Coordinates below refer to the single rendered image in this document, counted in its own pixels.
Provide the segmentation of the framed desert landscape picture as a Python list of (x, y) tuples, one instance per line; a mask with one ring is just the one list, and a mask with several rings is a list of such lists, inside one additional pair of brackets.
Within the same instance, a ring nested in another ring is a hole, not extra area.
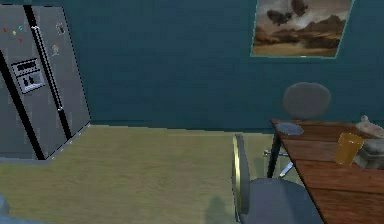
[(256, 0), (251, 57), (338, 56), (355, 0)]

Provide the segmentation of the grey chair with gold rim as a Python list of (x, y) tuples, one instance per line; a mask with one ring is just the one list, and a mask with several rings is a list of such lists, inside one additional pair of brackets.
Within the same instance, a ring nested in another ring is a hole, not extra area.
[(232, 140), (232, 192), (239, 224), (325, 224), (307, 190), (278, 178), (251, 179), (242, 135)]

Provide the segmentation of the grey plate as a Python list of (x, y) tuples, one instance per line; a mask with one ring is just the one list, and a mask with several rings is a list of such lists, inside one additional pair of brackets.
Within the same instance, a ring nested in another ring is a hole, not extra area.
[(276, 129), (286, 135), (299, 136), (304, 133), (301, 126), (291, 122), (280, 122), (276, 124)]

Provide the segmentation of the grey box-shaped dish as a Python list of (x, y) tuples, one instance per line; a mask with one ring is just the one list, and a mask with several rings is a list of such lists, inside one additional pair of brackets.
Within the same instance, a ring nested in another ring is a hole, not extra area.
[(354, 161), (366, 169), (384, 170), (384, 139), (366, 139)]

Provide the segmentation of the orange cup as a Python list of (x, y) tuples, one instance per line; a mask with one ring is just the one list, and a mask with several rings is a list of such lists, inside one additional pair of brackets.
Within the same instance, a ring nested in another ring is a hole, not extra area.
[(363, 144), (364, 139), (362, 137), (352, 133), (342, 133), (338, 139), (335, 162), (350, 166)]

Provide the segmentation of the grey round-back chair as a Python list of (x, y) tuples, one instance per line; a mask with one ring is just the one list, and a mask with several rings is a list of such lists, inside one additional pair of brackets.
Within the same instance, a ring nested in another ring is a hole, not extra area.
[[(329, 108), (331, 93), (328, 88), (313, 82), (298, 82), (289, 86), (283, 95), (284, 110), (295, 120), (308, 121), (323, 115)], [(281, 139), (278, 136), (278, 130), (275, 131), (272, 143), (272, 149), (266, 150), (264, 155), (270, 156), (267, 177), (271, 178), (275, 171), (277, 158), (279, 156), (287, 157), (287, 153), (282, 153)]]

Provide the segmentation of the grey double-door fridge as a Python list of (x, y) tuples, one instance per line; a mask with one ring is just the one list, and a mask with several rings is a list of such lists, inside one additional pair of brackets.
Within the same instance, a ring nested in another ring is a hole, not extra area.
[[(40, 28), (62, 111), (32, 26)], [(51, 160), (89, 124), (64, 9), (0, 4), (0, 161)]]

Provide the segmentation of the brown wooden table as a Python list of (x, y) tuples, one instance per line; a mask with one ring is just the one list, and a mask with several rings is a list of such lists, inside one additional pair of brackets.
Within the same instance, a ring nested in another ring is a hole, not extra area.
[(351, 123), (299, 121), (299, 136), (274, 132), (268, 174), (285, 149), (325, 224), (384, 224), (384, 170), (334, 161), (342, 133), (370, 136)]

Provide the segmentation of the beige teapot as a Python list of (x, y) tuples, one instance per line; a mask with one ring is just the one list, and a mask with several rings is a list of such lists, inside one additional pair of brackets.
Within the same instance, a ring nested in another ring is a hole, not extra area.
[(356, 128), (359, 131), (365, 132), (377, 138), (384, 139), (384, 128), (371, 123), (367, 115), (363, 115), (361, 117), (361, 121), (356, 124)]

